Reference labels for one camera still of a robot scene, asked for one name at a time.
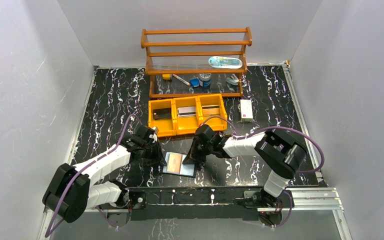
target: gray floor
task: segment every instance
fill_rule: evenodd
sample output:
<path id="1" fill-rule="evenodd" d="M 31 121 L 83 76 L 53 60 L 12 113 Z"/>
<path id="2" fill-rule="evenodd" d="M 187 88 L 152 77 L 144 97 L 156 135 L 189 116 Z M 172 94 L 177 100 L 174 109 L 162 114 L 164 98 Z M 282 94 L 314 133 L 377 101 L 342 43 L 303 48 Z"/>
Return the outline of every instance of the gray floor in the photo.
<path id="1" fill-rule="evenodd" d="M 118 220 L 125 220 L 121 214 Z M 274 231 L 257 221 L 240 219 L 157 219 L 129 221 L 115 231 L 98 212 L 85 212 L 63 222 L 51 240 L 340 240 L 331 210 L 293 211 L 287 224 Z"/>

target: white wall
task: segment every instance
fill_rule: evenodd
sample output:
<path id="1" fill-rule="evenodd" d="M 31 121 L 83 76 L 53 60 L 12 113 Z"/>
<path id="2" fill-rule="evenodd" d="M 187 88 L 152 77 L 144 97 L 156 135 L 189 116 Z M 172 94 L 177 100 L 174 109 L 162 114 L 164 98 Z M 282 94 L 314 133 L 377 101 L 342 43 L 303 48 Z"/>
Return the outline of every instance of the white wall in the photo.
<path id="1" fill-rule="evenodd" d="M 249 63 L 290 60 L 322 0 L 58 0 L 87 56 L 143 67 L 142 29 L 250 27 Z"/>
<path id="2" fill-rule="evenodd" d="M 92 76 L 56 0 L 0 0 L 0 240 L 37 238 Z"/>
<path id="3" fill-rule="evenodd" d="M 353 239 L 384 239 L 384 1 L 325 0 L 291 74 Z"/>

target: yellow object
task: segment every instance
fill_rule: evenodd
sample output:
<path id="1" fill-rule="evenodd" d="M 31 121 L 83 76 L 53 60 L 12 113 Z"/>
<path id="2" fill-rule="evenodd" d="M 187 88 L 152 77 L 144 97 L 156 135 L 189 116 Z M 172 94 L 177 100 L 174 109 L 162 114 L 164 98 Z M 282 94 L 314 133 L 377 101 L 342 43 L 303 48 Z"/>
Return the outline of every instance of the yellow object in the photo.
<path id="1" fill-rule="evenodd" d="M 177 97 L 173 99 L 152 100 L 148 104 L 148 126 L 158 128 L 158 137 L 168 137 L 175 135 L 194 134 L 197 128 L 211 116 L 203 116 L 202 106 L 218 105 L 220 116 L 228 118 L 225 104 L 221 94 L 208 94 L 189 97 Z M 178 108 L 195 107 L 196 115 L 188 117 L 178 117 Z M 154 120 L 153 111 L 155 109 L 171 108 L 171 119 Z M 228 129 L 228 123 L 219 119 L 212 118 L 205 124 L 209 125 L 214 131 L 224 131 Z"/>
<path id="2" fill-rule="evenodd" d="M 171 119 L 154 120 L 153 112 L 155 109 L 171 108 Z M 158 128 L 158 137 L 175 136 L 174 113 L 176 108 L 173 106 L 173 99 L 154 100 L 148 102 L 148 126 Z"/>
<path id="3" fill-rule="evenodd" d="M 163 75 L 162 75 L 162 79 L 164 79 L 164 80 L 170 80 L 170 79 L 172 79 L 172 75 L 171 75 L 171 74 L 163 74 Z"/>

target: open box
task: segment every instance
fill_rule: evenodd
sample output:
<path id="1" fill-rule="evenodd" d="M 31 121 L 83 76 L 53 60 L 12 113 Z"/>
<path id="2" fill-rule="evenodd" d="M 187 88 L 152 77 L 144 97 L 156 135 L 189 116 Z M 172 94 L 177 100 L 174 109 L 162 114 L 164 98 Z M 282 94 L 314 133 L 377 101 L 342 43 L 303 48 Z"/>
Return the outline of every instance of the open box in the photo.
<path id="1" fill-rule="evenodd" d="M 197 98 L 198 98 L 199 109 L 201 111 L 203 106 L 218 105 L 220 114 L 213 115 L 213 116 L 220 116 L 222 118 L 228 119 L 228 115 L 226 113 L 225 105 L 224 105 L 221 94 L 199 95 L 197 96 Z M 209 117 L 211 116 L 202 116 L 202 121 L 200 122 L 200 124 L 202 124 Z M 228 129 L 228 123 L 217 117 L 211 118 L 205 124 L 210 126 L 214 131 L 224 131 Z"/>
<path id="2" fill-rule="evenodd" d="M 170 119 L 159 119 L 155 120 L 153 116 L 153 112 L 156 109 L 171 109 L 171 118 Z M 150 128 L 157 127 L 158 128 L 158 137 L 167 137 L 167 136 L 175 136 L 175 111 L 176 108 L 173 105 L 173 99 L 164 99 L 164 100 L 154 100 L 149 101 L 148 103 L 148 126 Z"/>
<path id="3" fill-rule="evenodd" d="M 200 111 L 200 105 L 196 96 L 177 97 L 173 98 L 174 101 L 174 116 L 176 122 L 174 127 L 177 135 L 194 134 L 195 130 L 200 126 L 203 121 L 203 116 Z M 178 108 L 195 107 L 195 116 L 180 117 L 178 116 Z"/>

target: marble tabletop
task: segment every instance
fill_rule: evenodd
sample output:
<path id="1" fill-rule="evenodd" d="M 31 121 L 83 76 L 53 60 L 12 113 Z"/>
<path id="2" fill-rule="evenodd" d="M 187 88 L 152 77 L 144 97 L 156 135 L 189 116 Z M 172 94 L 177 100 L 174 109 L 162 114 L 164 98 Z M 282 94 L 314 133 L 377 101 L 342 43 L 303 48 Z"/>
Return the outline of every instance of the marble tabletop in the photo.
<path id="1" fill-rule="evenodd" d="M 194 91 L 185 86 L 167 85 L 158 78 L 157 81 L 155 93 Z M 213 79 L 211 84 L 215 86 L 209 91 L 212 93 L 234 91 L 224 81 L 224 76 Z M 149 90 L 150 78 L 145 75 L 144 68 L 97 69 L 71 164 L 84 162 L 114 145 L 129 114 L 136 114 L 147 125 Z M 239 98 L 223 99 L 228 118 L 239 134 L 274 125 L 301 131 L 282 66 L 249 66 L 243 79 L 243 94 L 243 98 L 252 101 L 253 122 L 239 122 Z M 137 124 L 133 121 L 128 131 L 133 133 Z M 165 152 L 186 154 L 191 143 L 191 136 L 161 139 L 164 155 Z M 313 165 L 307 155 L 300 170 L 310 169 Z M 206 157 L 205 165 L 198 168 L 195 178 L 163 174 L 162 170 L 160 166 L 147 166 L 136 161 L 112 172 L 100 182 L 117 179 L 127 187 L 262 186 L 271 171 L 259 156 L 220 159 L 214 155 Z M 317 186 L 318 182 L 314 173 L 299 174 L 292 185 Z"/>

